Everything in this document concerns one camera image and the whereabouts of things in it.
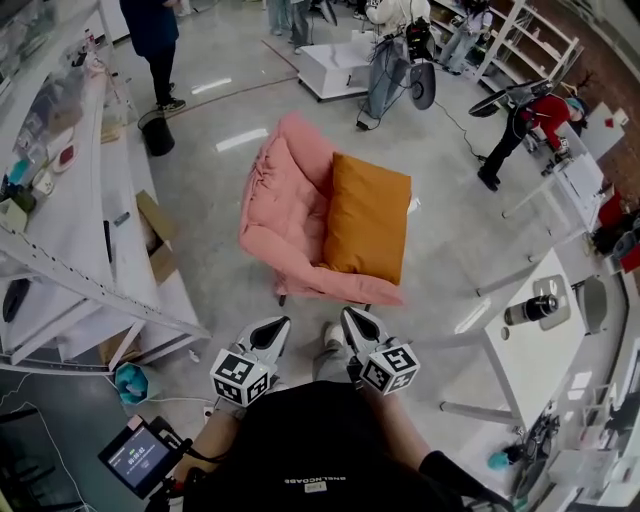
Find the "black shoe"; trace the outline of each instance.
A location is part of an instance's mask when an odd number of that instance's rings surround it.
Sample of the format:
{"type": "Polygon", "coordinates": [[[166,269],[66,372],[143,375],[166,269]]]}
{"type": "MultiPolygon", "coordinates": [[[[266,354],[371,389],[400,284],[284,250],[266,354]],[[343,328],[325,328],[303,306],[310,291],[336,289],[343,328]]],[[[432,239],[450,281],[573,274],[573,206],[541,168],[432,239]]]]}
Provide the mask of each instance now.
{"type": "Polygon", "coordinates": [[[178,110],[182,110],[186,106],[186,101],[171,98],[171,101],[169,103],[167,103],[166,105],[159,105],[158,108],[163,112],[177,112],[178,110]]]}
{"type": "Polygon", "coordinates": [[[482,183],[484,183],[485,186],[489,190],[491,190],[491,192],[497,192],[498,191],[498,184],[495,181],[493,181],[492,178],[490,178],[486,174],[484,174],[481,170],[478,171],[478,178],[480,178],[482,183]]]}

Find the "teal object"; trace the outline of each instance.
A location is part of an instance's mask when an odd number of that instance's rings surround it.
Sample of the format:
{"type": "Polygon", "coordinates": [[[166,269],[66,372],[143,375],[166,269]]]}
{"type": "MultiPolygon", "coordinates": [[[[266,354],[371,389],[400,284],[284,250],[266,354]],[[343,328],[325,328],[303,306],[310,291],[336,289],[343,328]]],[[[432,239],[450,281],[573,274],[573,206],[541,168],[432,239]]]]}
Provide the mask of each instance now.
{"type": "Polygon", "coordinates": [[[115,384],[120,400],[125,404],[136,405],[147,398],[149,381],[139,366],[122,365],[116,370],[115,384]]]}
{"type": "Polygon", "coordinates": [[[19,185],[22,183],[22,178],[24,178],[25,173],[29,169],[29,161],[28,160],[20,160],[16,162],[11,169],[11,174],[9,174],[9,183],[14,185],[19,185]]]}
{"type": "Polygon", "coordinates": [[[489,457],[487,465],[494,471],[501,471],[509,467],[509,457],[504,452],[496,452],[489,457]]]}

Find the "orange cushion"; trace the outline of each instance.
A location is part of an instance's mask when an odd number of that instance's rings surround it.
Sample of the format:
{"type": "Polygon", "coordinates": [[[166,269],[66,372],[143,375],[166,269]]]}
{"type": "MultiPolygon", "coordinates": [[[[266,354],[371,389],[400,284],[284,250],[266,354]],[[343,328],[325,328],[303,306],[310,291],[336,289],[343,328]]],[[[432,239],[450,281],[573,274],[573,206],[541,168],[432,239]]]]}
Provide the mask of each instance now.
{"type": "Polygon", "coordinates": [[[409,176],[334,153],[321,266],[400,284],[410,201],[409,176]]]}

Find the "white sneaker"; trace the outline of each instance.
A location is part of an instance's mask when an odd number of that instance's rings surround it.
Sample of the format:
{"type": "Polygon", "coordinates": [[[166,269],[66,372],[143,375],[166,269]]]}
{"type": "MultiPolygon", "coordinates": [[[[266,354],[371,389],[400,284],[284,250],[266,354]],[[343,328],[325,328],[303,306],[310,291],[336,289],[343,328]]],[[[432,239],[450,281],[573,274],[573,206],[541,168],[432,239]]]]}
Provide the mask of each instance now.
{"type": "Polygon", "coordinates": [[[331,324],[324,331],[325,346],[327,346],[332,341],[336,341],[344,347],[344,330],[342,329],[342,326],[340,324],[331,324]]]}

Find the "white table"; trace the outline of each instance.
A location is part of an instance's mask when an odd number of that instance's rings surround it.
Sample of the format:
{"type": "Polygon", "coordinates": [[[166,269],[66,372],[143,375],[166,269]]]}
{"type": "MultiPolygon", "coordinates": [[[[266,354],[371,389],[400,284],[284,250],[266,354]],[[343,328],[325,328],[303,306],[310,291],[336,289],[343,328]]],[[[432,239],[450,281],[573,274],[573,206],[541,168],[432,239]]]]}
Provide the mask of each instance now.
{"type": "Polygon", "coordinates": [[[530,429],[565,377],[585,335],[585,327],[575,294],[564,269],[552,249],[540,263],[478,290],[481,295],[526,278],[505,307],[534,297],[533,284],[545,277],[562,276],[567,291],[570,317],[548,331],[539,322],[512,327],[504,322],[504,309],[482,328],[429,343],[430,348],[481,345],[489,356],[510,410],[494,410],[443,402],[443,411],[472,418],[522,426],[530,429]],[[502,331],[509,330],[503,339],[502,331]]]}
{"type": "Polygon", "coordinates": [[[369,88],[369,39],[303,46],[297,62],[298,81],[318,101],[366,94],[369,88]]]}
{"type": "MultiPolygon", "coordinates": [[[[510,217],[535,196],[541,194],[565,228],[566,234],[559,243],[567,243],[585,232],[592,233],[594,231],[598,221],[598,212],[604,199],[604,195],[600,193],[604,175],[587,147],[567,123],[562,125],[557,133],[568,140],[573,159],[556,165],[552,173],[540,185],[514,206],[502,212],[502,216],[504,218],[510,217]],[[560,186],[580,219],[577,228],[571,225],[553,196],[551,189],[556,184],[560,186]]],[[[530,261],[538,261],[539,259],[540,255],[529,257],[530,261]]]]}

